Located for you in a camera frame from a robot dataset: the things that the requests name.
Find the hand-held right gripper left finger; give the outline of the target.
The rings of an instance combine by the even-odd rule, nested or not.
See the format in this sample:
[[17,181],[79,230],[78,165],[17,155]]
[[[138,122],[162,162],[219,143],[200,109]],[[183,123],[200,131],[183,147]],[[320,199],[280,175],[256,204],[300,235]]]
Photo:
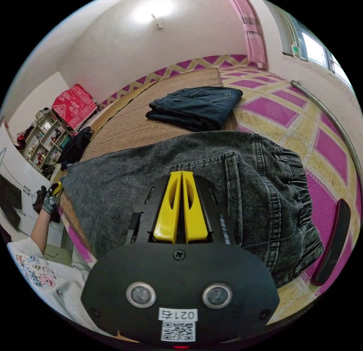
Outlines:
[[176,241],[182,172],[171,172],[161,201],[153,236],[157,241]]

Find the person's left hand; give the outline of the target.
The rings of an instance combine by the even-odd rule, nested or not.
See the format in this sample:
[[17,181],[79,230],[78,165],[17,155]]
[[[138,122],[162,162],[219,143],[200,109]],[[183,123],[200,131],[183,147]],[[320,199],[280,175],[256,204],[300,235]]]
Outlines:
[[58,213],[57,199],[50,192],[47,192],[44,197],[42,210],[45,211],[50,216],[53,213]]

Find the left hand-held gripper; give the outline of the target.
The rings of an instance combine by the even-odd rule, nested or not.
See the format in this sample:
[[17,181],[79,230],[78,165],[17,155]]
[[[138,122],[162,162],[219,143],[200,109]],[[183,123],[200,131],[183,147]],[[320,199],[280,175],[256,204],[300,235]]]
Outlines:
[[[56,182],[56,183],[52,184],[52,195],[57,195],[61,190],[62,190],[62,183],[61,182]],[[34,202],[33,202],[32,206],[33,206],[33,210],[37,214],[40,213],[40,211],[41,211],[41,209],[43,207],[43,202],[44,202],[46,194],[47,194],[46,187],[41,186],[41,188],[33,196],[34,197]]]

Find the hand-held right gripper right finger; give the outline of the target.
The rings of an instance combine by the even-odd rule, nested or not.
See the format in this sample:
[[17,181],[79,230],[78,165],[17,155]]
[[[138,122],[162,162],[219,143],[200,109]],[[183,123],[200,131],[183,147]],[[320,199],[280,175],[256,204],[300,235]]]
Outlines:
[[186,242],[204,241],[208,236],[208,231],[194,175],[188,171],[182,171],[181,174]]

